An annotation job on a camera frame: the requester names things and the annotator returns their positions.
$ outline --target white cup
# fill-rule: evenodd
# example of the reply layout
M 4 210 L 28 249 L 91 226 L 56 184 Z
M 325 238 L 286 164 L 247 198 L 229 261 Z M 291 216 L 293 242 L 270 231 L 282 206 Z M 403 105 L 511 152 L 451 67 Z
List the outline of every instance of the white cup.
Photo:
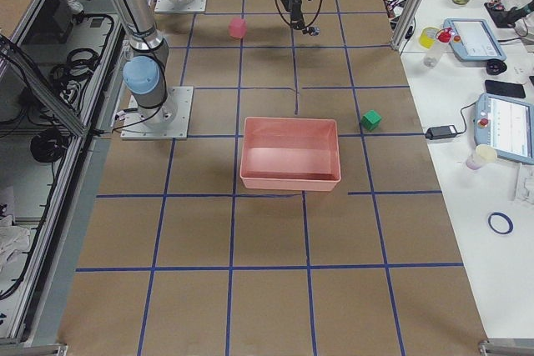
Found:
M 471 170 L 478 170 L 488 163 L 497 160 L 497 151 L 490 145 L 478 145 L 473 153 L 467 158 L 466 166 Z

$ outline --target tablet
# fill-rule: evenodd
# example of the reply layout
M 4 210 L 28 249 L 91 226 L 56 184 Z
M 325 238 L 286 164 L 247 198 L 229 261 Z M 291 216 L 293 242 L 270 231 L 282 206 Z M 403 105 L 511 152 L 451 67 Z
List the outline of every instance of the tablet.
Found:
M 534 164 L 534 105 L 515 98 L 483 93 L 475 106 L 475 142 L 501 158 Z
M 447 18 L 443 27 L 451 27 L 460 42 L 451 41 L 451 48 L 462 61 L 475 62 L 496 58 L 506 60 L 506 54 L 484 19 Z

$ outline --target pink object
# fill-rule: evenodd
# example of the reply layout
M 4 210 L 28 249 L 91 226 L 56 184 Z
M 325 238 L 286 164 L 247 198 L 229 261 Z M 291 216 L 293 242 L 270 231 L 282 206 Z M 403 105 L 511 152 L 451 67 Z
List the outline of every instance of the pink object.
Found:
M 247 22 L 243 18 L 232 18 L 228 30 L 232 38 L 241 39 L 247 32 Z
M 341 180 L 335 120 L 246 118 L 239 175 L 246 188 L 331 191 Z

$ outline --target white table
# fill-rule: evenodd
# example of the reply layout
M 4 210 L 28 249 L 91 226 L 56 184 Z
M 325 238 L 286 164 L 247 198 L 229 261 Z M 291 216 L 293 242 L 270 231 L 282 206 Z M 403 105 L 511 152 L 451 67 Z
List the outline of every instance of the white table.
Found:
M 460 108 L 484 92 L 484 63 L 461 63 L 446 53 L 431 69 L 423 65 L 426 51 L 417 41 L 424 27 L 441 27 L 445 18 L 485 18 L 499 39 L 514 38 L 511 29 L 496 29 L 483 7 L 487 0 L 471 0 L 465 7 L 451 0 L 423 0 L 416 14 L 416 33 L 401 56 L 421 124 L 463 122 Z M 526 101 L 534 103 L 534 55 L 519 41 L 504 45 L 509 72 L 502 81 L 525 83 Z M 512 201 L 518 164 L 499 159 L 472 171 L 465 160 L 475 147 L 472 116 L 465 112 L 467 132 L 442 143 L 429 141 L 437 177 L 456 234 L 481 320 L 489 338 L 534 338 L 534 208 Z M 490 230 L 492 212 L 508 215 L 514 230 L 499 235 Z

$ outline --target green block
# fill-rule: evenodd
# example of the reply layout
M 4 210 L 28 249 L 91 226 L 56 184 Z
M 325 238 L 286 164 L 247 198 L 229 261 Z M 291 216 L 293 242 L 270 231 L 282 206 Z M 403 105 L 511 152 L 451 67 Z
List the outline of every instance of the green block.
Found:
M 380 121 L 382 121 L 382 116 L 379 115 L 375 110 L 370 110 L 364 114 L 364 117 L 361 118 L 361 125 L 367 131 L 372 131 L 378 127 Z

